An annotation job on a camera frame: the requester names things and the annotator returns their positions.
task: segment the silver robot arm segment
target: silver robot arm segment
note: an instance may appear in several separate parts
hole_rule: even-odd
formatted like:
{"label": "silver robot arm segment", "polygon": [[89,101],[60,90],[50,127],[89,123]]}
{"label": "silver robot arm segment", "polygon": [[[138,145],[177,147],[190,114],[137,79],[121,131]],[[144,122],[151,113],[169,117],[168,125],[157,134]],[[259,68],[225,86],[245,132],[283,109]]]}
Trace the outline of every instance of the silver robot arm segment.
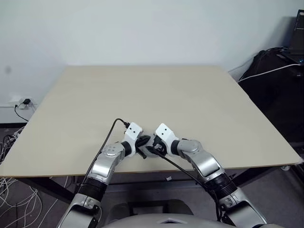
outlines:
{"label": "silver robot arm segment", "polygon": [[166,146],[169,156],[180,156],[190,162],[203,185],[225,212],[222,221],[240,228],[266,224],[264,216],[253,206],[243,191],[236,187],[223,167],[205,151],[197,140],[179,140],[173,131],[161,124],[155,134]]}
{"label": "silver robot arm segment", "polygon": [[110,183],[115,167],[126,157],[135,154],[135,143],[143,130],[130,123],[122,142],[107,145],[102,149],[88,172],[78,193],[74,196],[58,228],[94,228],[98,224],[97,214],[101,216],[101,200]]}

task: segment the black table frame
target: black table frame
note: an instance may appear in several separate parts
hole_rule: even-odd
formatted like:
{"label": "black table frame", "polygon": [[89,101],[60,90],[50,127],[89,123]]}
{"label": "black table frame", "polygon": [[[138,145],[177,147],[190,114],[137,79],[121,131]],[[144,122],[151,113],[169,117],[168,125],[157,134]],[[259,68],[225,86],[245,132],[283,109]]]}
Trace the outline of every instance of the black table frame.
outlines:
{"label": "black table frame", "polygon": [[[245,172],[241,173],[237,177],[233,179],[235,185],[238,187],[243,187],[259,178],[262,176],[268,174],[269,172],[275,170],[278,167],[261,167],[261,168],[250,168],[246,170]],[[42,191],[52,197],[55,197],[65,203],[71,203],[74,193],[70,192],[69,190],[65,189],[49,177],[29,177],[29,178],[16,178],[17,180],[39,190]],[[188,186],[190,187],[191,185],[194,185],[194,182],[190,179],[187,180],[179,180],[179,181],[147,181],[147,182],[139,182],[139,183],[122,183],[122,184],[110,184],[110,188],[116,189],[116,191],[119,191],[118,189],[121,190],[126,190],[127,188],[130,189],[132,185],[134,186],[135,189],[138,189],[140,186],[145,186],[145,189],[153,188],[154,186],[172,186],[172,187],[177,187],[177,185],[181,183],[183,186]]]}

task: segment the table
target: table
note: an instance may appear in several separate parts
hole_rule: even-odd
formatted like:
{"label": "table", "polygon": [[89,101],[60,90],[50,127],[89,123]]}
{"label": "table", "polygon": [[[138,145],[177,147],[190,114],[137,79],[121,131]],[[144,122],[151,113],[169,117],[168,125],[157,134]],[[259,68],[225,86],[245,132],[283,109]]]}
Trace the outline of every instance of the table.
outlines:
{"label": "table", "polygon": [[[36,177],[31,184],[41,185],[43,177],[83,175],[117,117],[149,133],[165,123],[176,136],[199,140],[226,169],[301,160],[220,67],[68,66],[11,148],[0,176]],[[123,132],[117,125],[109,143],[122,140]],[[192,169],[185,160],[172,160]],[[160,158],[136,155],[115,171],[172,170]]]}

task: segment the power cord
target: power cord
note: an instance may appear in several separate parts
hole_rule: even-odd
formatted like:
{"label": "power cord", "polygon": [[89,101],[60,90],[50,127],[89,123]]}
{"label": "power cord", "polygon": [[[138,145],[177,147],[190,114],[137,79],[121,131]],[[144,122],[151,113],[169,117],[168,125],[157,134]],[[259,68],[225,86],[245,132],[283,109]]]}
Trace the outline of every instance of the power cord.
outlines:
{"label": "power cord", "polygon": [[302,66],[302,65],[301,65],[301,64],[290,64],[290,65],[287,65],[287,66],[279,67],[279,68],[277,68],[277,69],[273,69],[273,70],[266,71],[266,72],[261,73],[261,74],[252,75],[252,76],[249,76],[249,77],[240,79],[240,80],[238,80],[237,82],[240,83],[240,82],[242,82],[242,81],[244,81],[244,80],[247,80],[247,79],[249,79],[249,78],[257,77],[257,76],[264,75],[264,74],[268,74],[268,73],[270,73],[270,72],[277,71],[277,70],[280,70],[280,69],[283,69],[283,68],[286,68],[286,67],[291,67],[291,66]]}
{"label": "power cord", "polygon": [[[3,142],[2,143],[2,149],[1,149],[1,154],[0,154],[0,160],[2,161],[2,156],[3,159],[5,158],[5,155],[8,153],[8,150],[12,147],[13,143],[15,142],[15,140],[18,138],[20,131],[23,130],[24,127],[21,127],[19,130],[17,130],[14,134],[11,135],[6,135],[3,138]],[[9,194],[10,194],[10,186],[14,183],[18,182],[17,180],[13,179],[13,178],[0,178],[0,209],[2,209],[2,206],[4,204],[6,204],[9,208],[6,209],[4,212],[2,212],[0,214],[0,218],[7,213],[8,211],[10,211],[11,209],[15,209],[16,210],[16,219],[14,221],[12,221],[11,223],[9,223],[7,226],[5,226],[6,228],[12,226],[14,223],[16,223],[16,226],[18,226],[17,224],[19,223],[19,221],[21,219],[24,219],[24,226],[22,226],[23,228],[27,228],[29,226],[31,226],[33,223],[35,223],[35,221],[39,218],[41,212],[42,212],[42,200],[40,198],[40,196],[38,195],[38,190],[34,190],[30,187],[30,190],[32,191],[32,194],[29,195],[28,197],[26,197],[25,199],[23,199],[20,202],[16,202],[15,204],[11,204],[7,201],[8,198],[10,198]],[[32,216],[31,213],[33,212],[35,205],[36,205],[36,201],[39,201],[40,204],[40,208],[39,208],[39,212],[37,214],[37,216],[35,217],[35,219],[31,219],[32,221],[27,224],[27,218],[29,216]],[[30,204],[32,203],[32,201],[34,200],[34,204],[32,206],[32,209],[30,212],[28,212],[28,209],[30,207]],[[21,206],[26,205],[25,211],[24,211],[24,215],[21,216],[20,218],[18,217],[18,208]]]}
{"label": "power cord", "polygon": [[156,149],[154,149],[154,147],[152,146],[146,146],[146,148],[151,151],[152,153],[160,156],[161,158],[163,158],[164,160],[166,160],[167,162],[169,162],[170,164],[174,165],[176,168],[178,168],[180,171],[182,171],[183,173],[185,173],[186,175],[188,175],[190,178],[192,178],[196,183],[198,183],[206,192],[208,192],[212,198],[214,199],[215,202],[215,208],[216,208],[216,214],[217,214],[217,221],[221,221],[222,219],[222,210],[219,206],[219,200],[215,194],[214,191],[208,191],[206,189],[206,187],[194,176],[192,176],[189,172],[185,171],[181,166],[177,165],[176,163],[174,163],[173,161],[171,161],[170,159],[166,158],[164,155],[162,155],[160,152],[158,152]]}
{"label": "power cord", "polygon": [[255,61],[259,61],[260,62],[260,60],[265,56],[265,55],[267,55],[268,53],[269,53],[269,51],[271,51],[271,50],[285,50],[285,49],[287,49],[287,47],[272,47],[272,48],[269,48],[269,49],[267,49],[266,51],[260,51],[257,55],[255,55],[254,57],[251,57],[250,59],[248,59],[246,62],[244,62],[242,65],[240,65],[240,66],[237,66],[237,67],[235,67],[235,68],[233,68],[233,69],[231,69],[231,70],[229,70],[228,71],[228,73],[230,73],[230,72],[232,72],[232,71],[234,71],[234,70],[236,70],[236,69],[239,69],[239,68],[241,68],[241,67],[243,67],[243,66],[245,66],[249,61],[251,61],[252,59],[253,59],[253,61],[255,62]]}
{"label": "power cord", "polygon": [[85,175],[84,180],[83,180],[82,183],[84,183],[84,181],[86,180],[86,178],[87,178],[87,176],[88,176],[88,174],[89,174],[89,172],[90,172],[90,170],[91,170],[91,168],[92,168],[94,162],[96,161],[98,155],[101,154],[101,151],[102,151],[103,148],[105,147],[105,144],[106,144],[106,142],[108,141],[108,139],[109,139],[109,137],[110,137],[110,135],[111,135],[111,133],[112,133],[112,130],[113,130],[113,128],[114,128],[114,126],[115,126],[115,124],[116,124],[116,122],[117,122],[118,120],[121,121],[121,122],[125,125],[126,128],[128,128],[128,127],[130,126],[130,123],[125,122],[124,120],[122,120],[122,119],[120,119],[120,118],[117,118],[117,119],[114,120],[114,122],[113,122],[113,124],[112,124],[112,127],[111,127],[111,129],[110,129],[110,131],[109,131],[107,137],[105,138],[105,141],[104,141],[103,145],[101,146],[101,148],[99,149],[97,155],[94,157],[92,163],[90,164],[90,167],[89,167],[89,169],[87,170],[86,175]]}
{"label": "power cord", "polygon": [[14,110],[15,110],[16,115],[19,116],[21,119],[24,119],[26,122],[28,122],[27,119],[23,118],[21,115],[19,115],[19,114],[17,113],[16,108],[18,108],[19,106],[20,106],[20,105],[15,105]]}
{"label": "power cord", "polygon": [[[65,184],[64,184],[64,188],[68,188],[68,187],[66,187],[67,186],[67,180],[68,180],[68,176],[66,177],[66,182],[65,182]],[[48,213],[50,212],[50,210],[53,208],[53,206],[57,203],[57,201],[58,201],[58,199],[56,199],[55,201],[54,201],[54,203],[49,207],[49,209],[47,210],[47,212],[45,213],[45,215],[43,216],[43,218],[42,218],[42,220],[40,221],[40,223],[39,223],[39,225],[38,225],[38,227],[37,228],[39,228],[40,226],[41,226],[41,224],[43,223],[43,221],[44,221],[44,219],[46,218],[46,216],[48,215]]]}

